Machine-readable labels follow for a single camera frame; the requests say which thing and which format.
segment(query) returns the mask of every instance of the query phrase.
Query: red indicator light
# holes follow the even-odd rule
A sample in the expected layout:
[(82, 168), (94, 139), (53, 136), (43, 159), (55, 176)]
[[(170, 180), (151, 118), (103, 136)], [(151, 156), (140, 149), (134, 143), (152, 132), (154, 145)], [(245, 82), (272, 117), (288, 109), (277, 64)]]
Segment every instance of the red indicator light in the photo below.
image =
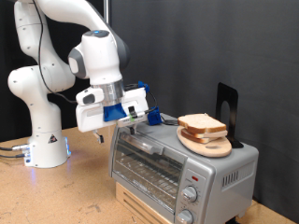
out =
[(192, 176), (192, 179), (195, 180), (195, 181), (198, 181), (198, 178), (195, 177), (194, 175)]

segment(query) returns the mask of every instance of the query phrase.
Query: wooden base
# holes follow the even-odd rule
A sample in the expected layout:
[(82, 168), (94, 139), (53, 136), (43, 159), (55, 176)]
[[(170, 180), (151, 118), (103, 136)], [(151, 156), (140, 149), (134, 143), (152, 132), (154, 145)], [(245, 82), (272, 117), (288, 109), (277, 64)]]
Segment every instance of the wooden base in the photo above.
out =
[(118, 182), (116, 183), (116, 199), (146, 224), (171, 224)]

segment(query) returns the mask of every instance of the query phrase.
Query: wooden table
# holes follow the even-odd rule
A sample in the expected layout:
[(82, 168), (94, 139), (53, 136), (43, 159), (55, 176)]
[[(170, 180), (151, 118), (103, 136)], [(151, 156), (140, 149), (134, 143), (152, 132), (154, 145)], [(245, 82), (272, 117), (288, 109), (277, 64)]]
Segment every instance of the wooden table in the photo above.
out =
[[(96, 224), (142, 223), (115, 198), (115, 182), (108, 176), (108, 154), (114, 128), (102, 130), (99, 145), (92, 133), (77, 128), (63, 131), (72, 156), (56, 168), (25, 167), (23, 159), (0, 159), (0, 223)], [(25, 144), (27, 138), (1, 143)], [(2, 155), (12, 152), (1, 151)], [(295, 224), (253, 202), (238, 220), (247, 223)]]

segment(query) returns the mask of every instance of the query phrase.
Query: logo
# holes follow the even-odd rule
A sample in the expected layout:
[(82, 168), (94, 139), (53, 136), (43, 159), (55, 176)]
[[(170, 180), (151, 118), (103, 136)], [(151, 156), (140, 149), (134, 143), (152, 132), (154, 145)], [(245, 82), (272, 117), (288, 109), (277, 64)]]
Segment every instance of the logo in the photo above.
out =
[(57, 142), (57, 138), (54, 136), (54, 134), (50, 137), (50, 140), (49, 140), (49, 144), (50, 143), (54, 143), (54, 142)]

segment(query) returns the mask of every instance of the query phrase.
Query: toaster oven handle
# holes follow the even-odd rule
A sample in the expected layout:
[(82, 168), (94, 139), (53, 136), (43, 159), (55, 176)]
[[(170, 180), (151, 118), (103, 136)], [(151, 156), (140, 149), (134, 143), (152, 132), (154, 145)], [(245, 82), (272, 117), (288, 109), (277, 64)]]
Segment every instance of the toaster oven handle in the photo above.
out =
[(121, 139), (134, 147), (141, 149), (152, 155), (153, 153), (162, 155), (164, 151), (164, 147), (159, 146), (151, 142), (149, 139), (141, 136), (136, 133), (134, 135), (130, 135), (129, 133), (121, 133)]

